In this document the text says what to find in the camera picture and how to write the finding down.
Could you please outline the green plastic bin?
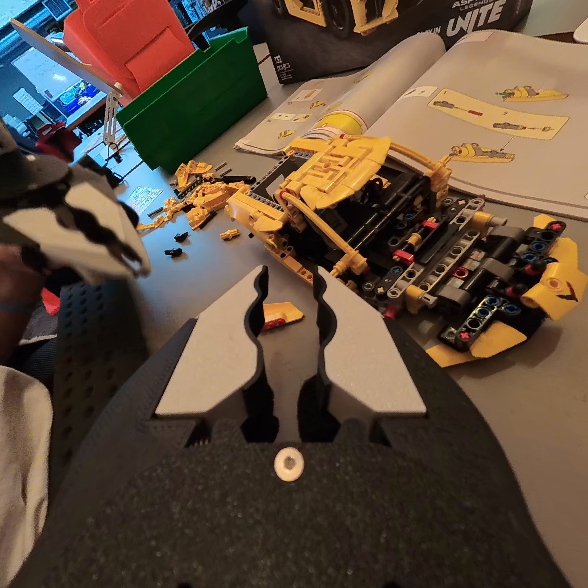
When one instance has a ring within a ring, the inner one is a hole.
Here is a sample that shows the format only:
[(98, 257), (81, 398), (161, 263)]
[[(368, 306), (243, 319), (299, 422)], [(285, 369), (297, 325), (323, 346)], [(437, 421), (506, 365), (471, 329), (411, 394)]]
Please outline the green plastic bin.
[(117, 114), (141, 159), (172, 174), (267, 98), (246, 27), (210, 40)]

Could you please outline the person's left hand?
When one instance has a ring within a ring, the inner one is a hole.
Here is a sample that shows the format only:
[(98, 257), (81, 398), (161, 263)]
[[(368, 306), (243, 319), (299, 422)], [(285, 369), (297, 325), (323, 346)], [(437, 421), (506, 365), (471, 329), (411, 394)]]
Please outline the person's left hand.
[(45, 276), (27, 266), (16, 245), (1, 245), (1, 301), (33, 303), (41, 298)]

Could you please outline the person's white shirt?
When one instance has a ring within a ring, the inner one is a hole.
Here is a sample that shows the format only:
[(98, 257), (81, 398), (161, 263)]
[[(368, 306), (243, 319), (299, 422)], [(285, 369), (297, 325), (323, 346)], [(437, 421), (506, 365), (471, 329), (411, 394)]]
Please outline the person's white shirt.
[(1, 587), (15, 577), (45, 525), (52, 420), (48, 389), (2, 366)]

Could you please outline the building instruction booklet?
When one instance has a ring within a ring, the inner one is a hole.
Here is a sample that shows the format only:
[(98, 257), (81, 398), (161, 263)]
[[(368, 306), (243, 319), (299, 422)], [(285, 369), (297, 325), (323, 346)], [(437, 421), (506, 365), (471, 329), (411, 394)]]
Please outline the building instruction booklet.
[(356, 74), (306, 82), (235, 148), (270, 156), (342, 133), (448, 158), (468, 194), (587, 219), (587, 45), (487, 30), (446, 51), (419, 33)]

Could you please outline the black toy car box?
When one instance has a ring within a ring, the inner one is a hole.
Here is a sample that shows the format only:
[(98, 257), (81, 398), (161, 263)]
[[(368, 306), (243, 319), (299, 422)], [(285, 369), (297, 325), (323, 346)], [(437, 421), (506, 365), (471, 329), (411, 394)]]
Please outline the black toy car box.
[(283, 84), (371, 65), (416, 33), (452, 47), (468, 33), (514, 30), (532, 1), (254, 1)]

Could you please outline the orange plastic bin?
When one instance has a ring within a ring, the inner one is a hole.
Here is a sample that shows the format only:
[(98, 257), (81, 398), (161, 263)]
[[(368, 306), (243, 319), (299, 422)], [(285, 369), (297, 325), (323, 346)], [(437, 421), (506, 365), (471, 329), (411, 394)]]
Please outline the orange plastic bin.
[(77, 1), (63, 40), (83, 63), (121, 84), (124, 106), (195, 52), (167, 1)]

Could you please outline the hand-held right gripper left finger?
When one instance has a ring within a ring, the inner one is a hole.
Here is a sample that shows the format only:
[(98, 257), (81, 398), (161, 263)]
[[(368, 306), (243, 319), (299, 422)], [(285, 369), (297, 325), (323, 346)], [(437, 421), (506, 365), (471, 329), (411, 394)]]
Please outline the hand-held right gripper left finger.
[(155, 415), (231, 419), (248, 442), (272, 443), (279, 430), (259, 334), (268, 267), (258, 266), (199, 314)]

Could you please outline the black perforated mat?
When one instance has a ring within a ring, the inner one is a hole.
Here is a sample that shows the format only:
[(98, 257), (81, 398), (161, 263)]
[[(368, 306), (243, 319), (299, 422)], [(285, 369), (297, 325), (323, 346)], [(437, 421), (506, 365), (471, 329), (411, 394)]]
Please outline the black perforated mat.
[(53, 381), (49, 496), (58, 491), (85, 436), (149, 357), (127, 281), (61, 290)]

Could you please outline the yellow curved panel brick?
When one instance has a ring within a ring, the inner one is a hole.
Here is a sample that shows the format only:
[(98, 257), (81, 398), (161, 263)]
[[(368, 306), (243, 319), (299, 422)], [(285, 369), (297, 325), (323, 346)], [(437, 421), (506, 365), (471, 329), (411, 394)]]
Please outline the yellow curved panel brick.
[(277, 318), (283, 318), (287, 320), (287, 323), (285, 324), (287, 325), (304, 318), (304, 313), (295, 307), (291, 302), (265, 303), (263, 304), (263, 315), (264, 324), (269, 321), (274, 321)]

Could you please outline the yellow black sticker sheet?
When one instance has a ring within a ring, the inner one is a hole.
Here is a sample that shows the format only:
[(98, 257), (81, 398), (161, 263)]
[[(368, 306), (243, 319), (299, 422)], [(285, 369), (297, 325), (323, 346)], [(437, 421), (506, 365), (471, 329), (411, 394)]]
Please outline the yellow black sticker sheet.
[(131, 207), (138, 215), (143, 214), (152, 205), (152, 203), (158, 199), (163, 193), (162, 189), (156, 189), (151, 187), (137, 187), (126, 200), (126, 203)]

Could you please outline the grey desk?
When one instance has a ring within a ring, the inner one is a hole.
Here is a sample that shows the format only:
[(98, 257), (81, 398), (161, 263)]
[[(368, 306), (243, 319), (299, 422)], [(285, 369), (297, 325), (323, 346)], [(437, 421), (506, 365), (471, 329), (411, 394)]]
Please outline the grey desk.
[[(269, 269), (269, 302), (290, 301), (305, 318), (262, 334), (280, 420), (277, 441), (297, 440), (296, 406), (316, 371), (318, 329), (312, 290), (241, 235), (223, 242), (233, 223), (220, 213), (191, 232), (178, 260), (164, 255), (183, 215), (147, 233), (152, 274), (132, 281), (150, 354), (260, 264)], [(544, 541), (574, 587), (587, 587), (587, 298), (563, 319), (547, 321), (524, 344), (496, 357), (447, 368), (503, 446)]]

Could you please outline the pile of yellow bricks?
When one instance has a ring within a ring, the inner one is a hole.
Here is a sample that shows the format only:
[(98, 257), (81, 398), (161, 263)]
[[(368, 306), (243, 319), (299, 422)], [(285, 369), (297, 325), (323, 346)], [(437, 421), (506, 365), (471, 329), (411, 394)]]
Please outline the pile of yellow bricks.
[(211, 220), (217, 210), (223, 209), (232, 195), (237, 192), (247, 195), (256, 182), (256, 178), (249, 175), (217, 177), (212, 165), (193, 160), (177, 168), (175, 179), (174, 195), (165, 200), (155, 220), (138, 223), (138, 232), (157, 229), (180, 212), (185, 213), (189, 226), (196, 230)]

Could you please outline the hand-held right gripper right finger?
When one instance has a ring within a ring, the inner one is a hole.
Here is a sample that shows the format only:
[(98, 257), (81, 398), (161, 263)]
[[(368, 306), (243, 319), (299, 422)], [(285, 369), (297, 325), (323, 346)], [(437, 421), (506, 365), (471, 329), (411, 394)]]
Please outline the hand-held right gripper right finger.
[(424, 401), (380, 313), (326, 269), (313, 272), (318, 366), (302, 386), (303, 442), (331, 442), (350, 419), (371, 433), (386, 417), (424, 417)]

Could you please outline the yellow brick toy car model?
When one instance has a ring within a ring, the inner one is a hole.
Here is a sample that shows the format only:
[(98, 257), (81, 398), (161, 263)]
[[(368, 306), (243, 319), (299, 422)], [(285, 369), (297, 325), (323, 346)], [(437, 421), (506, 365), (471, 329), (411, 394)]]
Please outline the yellow brick toy car model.
[(225, 214), (312, 283), (325, 268), (386, 318), (426, 307), (442, 317), (427, 350), (448, 367), (493, 357), (559, 320), (587, 276), (566, 223), (541, 214), (520, 228), (484, 211), (482, 195), (449, 195), (452, 155), (435, 161), (388, 137), (293, 140)]

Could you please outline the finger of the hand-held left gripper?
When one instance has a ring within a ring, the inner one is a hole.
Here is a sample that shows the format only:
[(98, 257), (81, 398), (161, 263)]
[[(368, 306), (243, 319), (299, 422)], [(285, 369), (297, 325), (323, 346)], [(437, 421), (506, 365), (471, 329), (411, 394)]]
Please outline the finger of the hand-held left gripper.
[(76, 271), (89, 284), (141, 274), (141, 269), (134, 268), (113, 245), (94, 243), (80, 230), (64, 227), (46, 208), (14, 211), (3, 222), (37, 244), (50, 264)]
[(110, 256), (132, 276), (151, 274), (151, 261), (142, 239), (121, 202), (91, 183), (82, 182), (70, 188), (65, 204), (84, 236), (105, 246)]

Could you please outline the person's left forearm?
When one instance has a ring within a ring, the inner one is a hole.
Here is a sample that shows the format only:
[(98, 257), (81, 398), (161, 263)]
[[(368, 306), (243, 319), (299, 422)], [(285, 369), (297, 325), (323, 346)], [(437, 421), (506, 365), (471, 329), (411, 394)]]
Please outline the person's left forearm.
[(31, 319), (31, 312), (7, 312), (1, 310), (1, 365), (6, 365)]

